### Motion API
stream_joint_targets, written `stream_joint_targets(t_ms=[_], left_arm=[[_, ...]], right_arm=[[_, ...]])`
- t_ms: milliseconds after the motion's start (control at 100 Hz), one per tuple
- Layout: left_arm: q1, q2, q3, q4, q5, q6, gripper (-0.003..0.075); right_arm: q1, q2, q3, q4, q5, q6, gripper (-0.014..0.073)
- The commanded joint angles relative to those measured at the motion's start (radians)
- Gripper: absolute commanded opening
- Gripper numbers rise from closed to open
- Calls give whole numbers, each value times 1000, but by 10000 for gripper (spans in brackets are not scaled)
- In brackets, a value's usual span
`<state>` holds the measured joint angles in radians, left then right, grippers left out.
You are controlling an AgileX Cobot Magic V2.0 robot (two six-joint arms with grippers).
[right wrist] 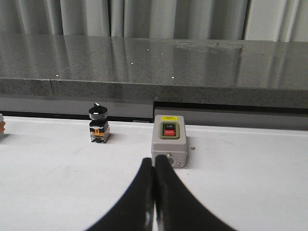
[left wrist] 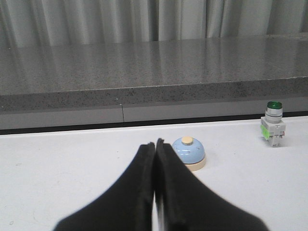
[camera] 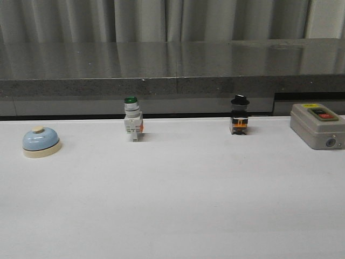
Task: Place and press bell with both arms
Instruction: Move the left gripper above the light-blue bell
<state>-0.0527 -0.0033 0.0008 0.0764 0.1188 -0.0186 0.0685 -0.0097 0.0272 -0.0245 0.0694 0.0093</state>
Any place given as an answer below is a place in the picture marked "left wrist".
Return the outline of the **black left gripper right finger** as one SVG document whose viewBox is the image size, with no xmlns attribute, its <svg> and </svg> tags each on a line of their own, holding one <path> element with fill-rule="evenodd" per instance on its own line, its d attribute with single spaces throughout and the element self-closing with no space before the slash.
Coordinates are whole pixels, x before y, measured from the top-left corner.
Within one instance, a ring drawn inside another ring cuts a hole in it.
<svg viewBox="0 0 308 231">
<path fill-rule="evenodd" d="M 261 219 L 201 183 L 163 139 L 158 139 L 156 144 L 155 197 L 159 227 L 164 231 L 268 229 Z"/>
</svg>

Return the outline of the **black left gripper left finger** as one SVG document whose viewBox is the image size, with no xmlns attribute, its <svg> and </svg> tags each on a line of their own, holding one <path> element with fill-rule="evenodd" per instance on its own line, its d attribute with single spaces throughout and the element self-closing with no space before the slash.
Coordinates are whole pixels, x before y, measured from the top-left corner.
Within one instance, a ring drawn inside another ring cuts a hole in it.
<svg viewBox="0 0 308 231">
<path fill-rule="evenodd" d="M 57 231 L 150 231 L 155 146 L 141 145 L 130 165 L 100 197 L 62 219 Z"/>
</svg>

